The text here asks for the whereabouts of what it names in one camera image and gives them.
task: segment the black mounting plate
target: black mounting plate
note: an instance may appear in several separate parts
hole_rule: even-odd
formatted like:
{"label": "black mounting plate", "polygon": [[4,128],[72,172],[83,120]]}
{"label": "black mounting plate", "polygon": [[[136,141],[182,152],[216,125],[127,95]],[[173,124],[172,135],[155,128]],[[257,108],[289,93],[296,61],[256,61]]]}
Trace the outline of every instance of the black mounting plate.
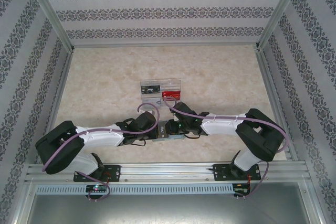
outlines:
{"label": "black mounting plate", "polygon": [[[120,178],[120,165],[104,165],[105,169],[101,177],[98,180],[106,182],[109,179],[109,182],[119,182]],[[81,176],[80,174],[74,174],[74,182],[92,182],[92,180]]]}
{"label": "black mounting plate", "polygon": [[241,178],[236,178],[230,172],[229,164],[215,164],[213,165],[215,181],[235,181],[235,180],[248,180],[247,175],[251,176],[251,180],[261,180],[260,170],[258,165],[253,165]]}

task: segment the perforated metal strip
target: perforated metal strip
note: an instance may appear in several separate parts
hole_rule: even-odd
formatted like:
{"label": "perforated metal strip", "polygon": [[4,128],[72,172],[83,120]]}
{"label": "perforated metal strip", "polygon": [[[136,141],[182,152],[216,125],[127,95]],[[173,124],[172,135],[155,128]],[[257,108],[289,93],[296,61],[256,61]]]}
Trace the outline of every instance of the perforated metal strip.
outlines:
{"label": "perforated metal strip", "polygon": [[[39,185],[37,195],[83,195],[86,185]],[[112,185],[114,195],[232,194],[232,184]]]}

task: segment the patterned wallpaper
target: patterned wallpaper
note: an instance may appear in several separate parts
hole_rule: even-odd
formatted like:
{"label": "patterned wallpaper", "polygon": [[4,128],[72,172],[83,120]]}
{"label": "patterned wallpaper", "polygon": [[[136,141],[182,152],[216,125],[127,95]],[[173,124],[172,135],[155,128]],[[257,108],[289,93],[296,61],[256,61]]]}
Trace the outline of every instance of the patterned wallpaper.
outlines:
{"label": "patterned wallpaper", "polygon": [[279,0],[50,0],[72,43],[257,42]]}
{"label": "patterned wallpaper", "polygon": [[37,0],[0,0],[0,223],[46,132],[68,54]]}
{"label": "patterned wallpaper", "polygon": [[264,48],[296,151],[336,223],[336,0],[291,0]]}

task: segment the beige floor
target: beige floor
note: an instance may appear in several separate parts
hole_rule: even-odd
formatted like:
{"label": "beige floor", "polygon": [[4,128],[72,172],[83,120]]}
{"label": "beige floor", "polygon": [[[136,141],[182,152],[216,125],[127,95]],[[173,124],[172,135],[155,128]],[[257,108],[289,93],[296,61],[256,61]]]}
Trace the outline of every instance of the beige floor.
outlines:
{"label": "beige floor", "polygon": [[[96,127],[134,118],[140,81],[166,78],[181,79],[182,100],[197,113],[257,108],[273,118],[252,46],[76,49],[73,56],[56,125],[72,120]],[[163,114],[171,116],[167,110]],[[211,162],[230,161],[243,148],[239,137],[212,135],[89,151],[105,163]],[[276,159],[286,158],[280,153]]]}

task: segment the red label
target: red label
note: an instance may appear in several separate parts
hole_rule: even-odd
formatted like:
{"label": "red label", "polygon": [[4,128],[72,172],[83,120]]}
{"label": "red label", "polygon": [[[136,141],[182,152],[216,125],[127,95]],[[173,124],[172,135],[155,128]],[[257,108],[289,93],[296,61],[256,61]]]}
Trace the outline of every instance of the red label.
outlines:
{"label": "red label", "polygon": [[181,98],[181,91],[180,90],[176,90],[176,91],[162,91],[162,97],[163,98],[173,97],[173,98],[179,100]]}

